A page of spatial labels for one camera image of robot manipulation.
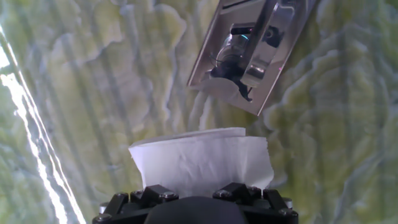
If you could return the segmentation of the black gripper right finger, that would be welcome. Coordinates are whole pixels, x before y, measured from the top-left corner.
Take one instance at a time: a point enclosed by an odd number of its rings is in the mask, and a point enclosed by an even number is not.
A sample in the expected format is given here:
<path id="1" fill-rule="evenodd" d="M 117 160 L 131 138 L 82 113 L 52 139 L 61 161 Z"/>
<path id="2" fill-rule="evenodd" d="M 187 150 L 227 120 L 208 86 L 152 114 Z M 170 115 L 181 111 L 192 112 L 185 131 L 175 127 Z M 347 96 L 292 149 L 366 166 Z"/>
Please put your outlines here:
<path id="1" fill-rule="evenodd" d="M 233 212 L 248 224 L 298 224 L 299 214 L 292 208 L 292 200 L 274 189 L 260 189 L 232 182 L 216 191 L 213 199 L 234 205 Z"/>

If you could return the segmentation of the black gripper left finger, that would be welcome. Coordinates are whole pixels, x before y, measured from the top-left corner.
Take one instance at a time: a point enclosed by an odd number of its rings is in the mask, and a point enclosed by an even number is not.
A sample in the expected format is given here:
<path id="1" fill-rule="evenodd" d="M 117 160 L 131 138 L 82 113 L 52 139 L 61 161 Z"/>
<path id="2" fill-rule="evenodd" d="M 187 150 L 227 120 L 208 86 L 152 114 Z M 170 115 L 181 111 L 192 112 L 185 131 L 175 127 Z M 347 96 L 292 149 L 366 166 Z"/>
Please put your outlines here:
<path id="1" fill-rule="evenodd" d="M 162 185 L 151 185 L 129 194 L 119 192 L 102 206 L 102 212 L 92 219 L 92 224 L 141 224 L 154 207 L 178 199 L 177 193 Z"/>

